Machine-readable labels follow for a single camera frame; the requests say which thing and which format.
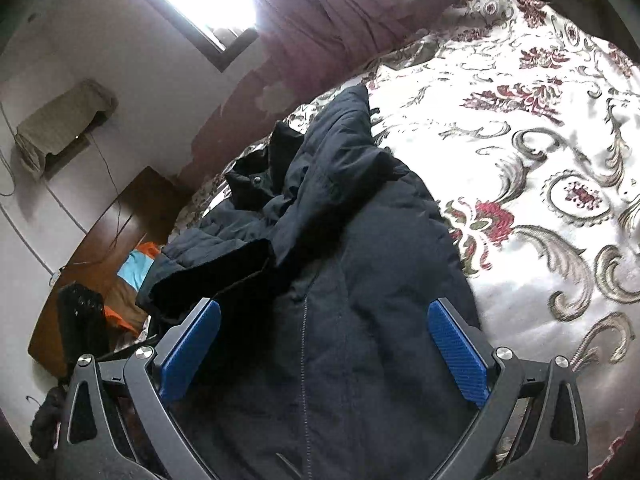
bedspread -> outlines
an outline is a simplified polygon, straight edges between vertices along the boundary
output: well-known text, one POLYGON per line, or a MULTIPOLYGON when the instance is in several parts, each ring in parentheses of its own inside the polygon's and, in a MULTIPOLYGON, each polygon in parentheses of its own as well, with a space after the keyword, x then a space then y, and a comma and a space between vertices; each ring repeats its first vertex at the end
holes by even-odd
POLYGON ((461 0, 358 82, 376 143, 439 200, 490 340, 578 372, 596 478, 640 409, 638 67, 542 1, 461 0))

metal bolt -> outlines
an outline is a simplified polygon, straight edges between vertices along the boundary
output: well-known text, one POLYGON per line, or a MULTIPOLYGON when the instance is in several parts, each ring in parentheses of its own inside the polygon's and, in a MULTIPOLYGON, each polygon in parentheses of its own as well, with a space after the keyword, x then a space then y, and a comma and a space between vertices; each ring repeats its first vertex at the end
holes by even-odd
POLYGON ((501 346, 495 351, 495 354, 503 361, 508 361, 513 357, 513 352, 506 346, 501 346))
POLYGON ((83 354, 78 358, 78 365, 85 367, 91 363, 91 354, 83 354))
POLYGON ((154 349, 151 346, 141 346, 136 350, 136 357, 138 359, 147 359, 151 357, 151 354, 154 352, 154 349))
POLYGON ((569 361, 566 357, 559 355, 556 357, 556 364, 561 368, 567 368, 569 366, 569 361))

orange fabric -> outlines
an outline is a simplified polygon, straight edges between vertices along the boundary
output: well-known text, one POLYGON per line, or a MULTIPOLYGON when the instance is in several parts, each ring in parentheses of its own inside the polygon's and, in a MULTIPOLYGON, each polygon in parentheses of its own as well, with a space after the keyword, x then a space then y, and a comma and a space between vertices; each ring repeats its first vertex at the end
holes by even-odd
POLYGON ((143 244, 140 244, 136 247, 136 249, 139 250, 142 254, 146 254, 152 260, 155 260, 156 256, 160 254, 160 249, 153 242, 145 242, 143 244))
POLYGON ((112 310, 108 306, 104 306, 104 317, 107 319, 107 324, 114 328, 122 328, 128 330, 136 337, 140 335, 140 330, 136 330, 129 323, 122 319, 122 316, 116 311, 112 310))

light blue fabric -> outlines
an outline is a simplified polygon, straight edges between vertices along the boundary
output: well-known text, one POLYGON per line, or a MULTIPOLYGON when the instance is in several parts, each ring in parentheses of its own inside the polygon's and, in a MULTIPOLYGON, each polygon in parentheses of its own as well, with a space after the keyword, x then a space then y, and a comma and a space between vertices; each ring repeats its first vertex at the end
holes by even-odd
POLYGON ((127 261, 120 267, 118 276, 136 290, 140 290, 140 286, 145 281, 145 276, 153 262, 146 254, 133 250, 129 253, 127 261))

blue gripper pad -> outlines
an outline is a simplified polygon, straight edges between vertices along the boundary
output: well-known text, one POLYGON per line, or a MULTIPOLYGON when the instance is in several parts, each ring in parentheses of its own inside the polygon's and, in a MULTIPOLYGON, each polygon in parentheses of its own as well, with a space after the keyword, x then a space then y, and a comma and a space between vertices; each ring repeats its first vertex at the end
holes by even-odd
POLYGON ((209 301, 184 333, 160 370, 158 395, 163 402, 184 397, 220 329, 220 306, 209 301))
POLYGON ((489 397, 482 360, 439 301, 427 310, 427 327, 466 400, 482 408, 489 397))

